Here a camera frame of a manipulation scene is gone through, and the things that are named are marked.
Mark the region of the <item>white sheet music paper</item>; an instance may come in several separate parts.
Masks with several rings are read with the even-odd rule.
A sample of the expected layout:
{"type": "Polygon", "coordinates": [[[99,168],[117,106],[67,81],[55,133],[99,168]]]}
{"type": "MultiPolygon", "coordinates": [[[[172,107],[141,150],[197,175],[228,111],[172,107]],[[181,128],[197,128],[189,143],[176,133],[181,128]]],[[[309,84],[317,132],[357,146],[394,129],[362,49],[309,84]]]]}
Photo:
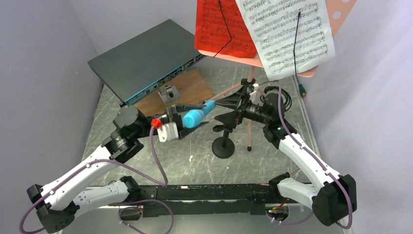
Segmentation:
{"type": "Polygon", "coordinates": [[[335,47],[324,0],[238,0],[269,80],[329,61],[335,47]]]}

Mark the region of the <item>red sheet music booklet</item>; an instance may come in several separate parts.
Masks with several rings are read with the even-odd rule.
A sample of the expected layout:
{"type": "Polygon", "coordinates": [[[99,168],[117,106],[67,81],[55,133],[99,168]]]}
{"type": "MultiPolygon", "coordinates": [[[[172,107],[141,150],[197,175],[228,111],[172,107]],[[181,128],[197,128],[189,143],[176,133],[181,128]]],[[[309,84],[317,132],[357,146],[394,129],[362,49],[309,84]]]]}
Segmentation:
{"type": "Polygon", "coordinates": [[[197,0],[194,48],[236,58],[257,54],[234,0],[197,0]]]}

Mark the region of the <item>blue cylindrical tube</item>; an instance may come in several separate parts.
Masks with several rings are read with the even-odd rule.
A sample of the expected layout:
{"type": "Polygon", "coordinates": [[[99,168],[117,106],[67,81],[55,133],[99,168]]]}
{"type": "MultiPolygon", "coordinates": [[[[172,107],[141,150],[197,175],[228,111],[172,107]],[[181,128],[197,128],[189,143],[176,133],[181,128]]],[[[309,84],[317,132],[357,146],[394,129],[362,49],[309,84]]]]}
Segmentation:
{"type": "Polygon", "coordinates": [[[204,117],[215,108],[215,100],[210,100],[204,103],[201,109],[193,109],[188,111],[182,118],[183,126],[186,128],[195,128],[201,124],[204,117]]]}

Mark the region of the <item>black round disc stand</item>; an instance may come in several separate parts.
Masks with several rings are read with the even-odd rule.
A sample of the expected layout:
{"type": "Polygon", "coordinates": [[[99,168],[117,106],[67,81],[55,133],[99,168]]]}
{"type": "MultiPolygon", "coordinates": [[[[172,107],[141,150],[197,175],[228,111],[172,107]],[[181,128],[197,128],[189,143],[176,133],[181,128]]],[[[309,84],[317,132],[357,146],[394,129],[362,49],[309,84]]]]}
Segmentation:
{"type": "Polygon", "coordinates": [[[233,132],[233,129],[225,125],[216,125],[212,129],[214,132],[223,131],[223,136],[216,138],[212,143],[211,148],[214,155],[220,159],[231,157],[235,152],[235,145],[229,138],[229,134],[233,132]]]}

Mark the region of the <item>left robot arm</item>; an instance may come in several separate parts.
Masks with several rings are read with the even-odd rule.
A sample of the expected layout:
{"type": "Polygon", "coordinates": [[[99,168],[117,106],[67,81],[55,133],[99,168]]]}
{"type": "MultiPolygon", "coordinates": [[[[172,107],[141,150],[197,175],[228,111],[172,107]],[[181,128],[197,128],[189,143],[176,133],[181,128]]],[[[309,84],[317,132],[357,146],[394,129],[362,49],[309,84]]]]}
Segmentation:
{"type": "Polygon", "coordinates": [[[123,106],[113,120],[115,130],[95,151],[60,178],[27,189],[41,229],[50,234],[59,232],[82,214],[101,206],[135,204],[141,199],[141,188],[131,176],[89,190],[101,175],[126,167],[127,161],[143,149],[141,138],[158,135],[161,140],[183,139],[192,132],[182,123],[181,113],[201,110],[201,104],[178,104],[161,115],[146,116],[135,106],[123,106]]]}

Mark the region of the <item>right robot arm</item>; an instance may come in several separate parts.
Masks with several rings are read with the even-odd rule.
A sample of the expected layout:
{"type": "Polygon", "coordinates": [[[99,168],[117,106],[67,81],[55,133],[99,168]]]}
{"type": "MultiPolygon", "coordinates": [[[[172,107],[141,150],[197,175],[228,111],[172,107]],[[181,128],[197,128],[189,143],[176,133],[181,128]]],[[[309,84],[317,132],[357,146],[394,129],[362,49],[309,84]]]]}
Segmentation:
{"type": "Polygon", "coordinates": [[[224,127],[234,129],[246,118],[264,125],[263,134],[268,142],[287,155],[310,180],[304,184],[284,173],[268,183],[268,195],[274,202],[292,199],[312,210],[325,226],[337,224],[348,230],[357,210],[357,184],[350,175],[342,175],[328,166],[311,150],[294,127],[284,118],[285,105],[282,88],[267,94],[262,105],[254,104],[247,87],[215,101],[217,106],[230,109],[215,119],[224,127]]]}

